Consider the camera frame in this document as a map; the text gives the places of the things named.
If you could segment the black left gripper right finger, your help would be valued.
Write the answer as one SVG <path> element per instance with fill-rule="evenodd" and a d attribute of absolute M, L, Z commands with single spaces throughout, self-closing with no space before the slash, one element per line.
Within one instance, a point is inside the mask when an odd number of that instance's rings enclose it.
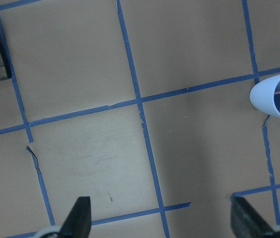
<path fill-rule="evenodd" d="M 231 198 L 230 227 L 236 238 L 279 237 L 244 197 Z"/>

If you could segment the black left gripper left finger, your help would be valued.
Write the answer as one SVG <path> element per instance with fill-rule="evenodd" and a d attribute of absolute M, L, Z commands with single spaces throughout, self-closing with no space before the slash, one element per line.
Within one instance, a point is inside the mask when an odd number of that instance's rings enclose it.
<path fill-rule="evenodd" d="M 91 231 L 91 200 L 79 197 L 59 231 L 61 238 L 88 238 Z"/>

